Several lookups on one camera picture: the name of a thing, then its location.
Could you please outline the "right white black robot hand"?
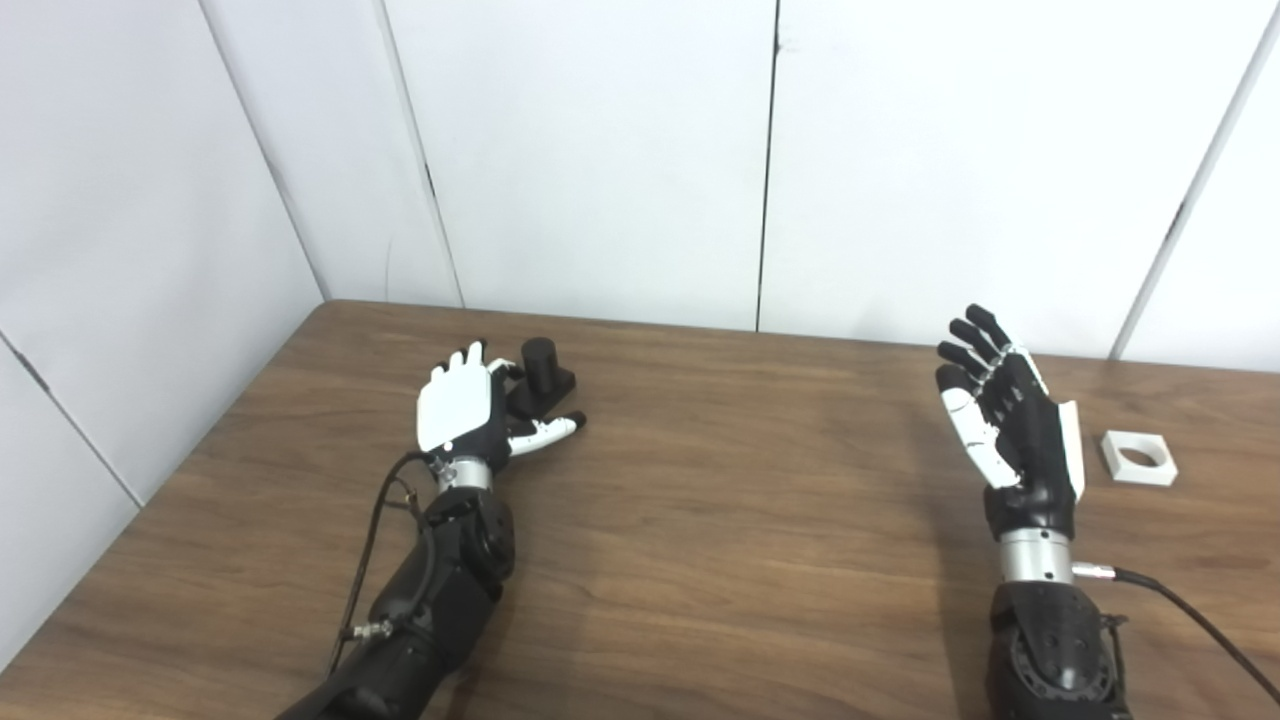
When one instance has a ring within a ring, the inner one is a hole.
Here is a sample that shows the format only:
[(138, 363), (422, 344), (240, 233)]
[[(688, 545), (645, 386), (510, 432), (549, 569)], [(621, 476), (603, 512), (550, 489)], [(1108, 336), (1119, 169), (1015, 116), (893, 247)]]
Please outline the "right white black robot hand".
[(978, 304), (936, 347), (941, 402), (984, 479), (989, 533), (1043, 530), (1073, 539), (1085, 489), (1078, 407), (1057, 402), (1030, 352)]

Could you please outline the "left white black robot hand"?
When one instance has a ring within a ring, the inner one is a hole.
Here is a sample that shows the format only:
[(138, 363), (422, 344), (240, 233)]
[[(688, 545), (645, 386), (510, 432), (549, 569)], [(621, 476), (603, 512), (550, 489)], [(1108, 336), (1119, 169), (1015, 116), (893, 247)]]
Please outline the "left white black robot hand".
[(486, 341), (474, 340), (438, 363), (416, 405), (419, 450), (452, 464), (477, 461), (497, 474), (512, 457), (539, 452), (581, 430), (581, 411), (550, 418), (567, 395), (534, 388), (526, 364), (488, 359)]

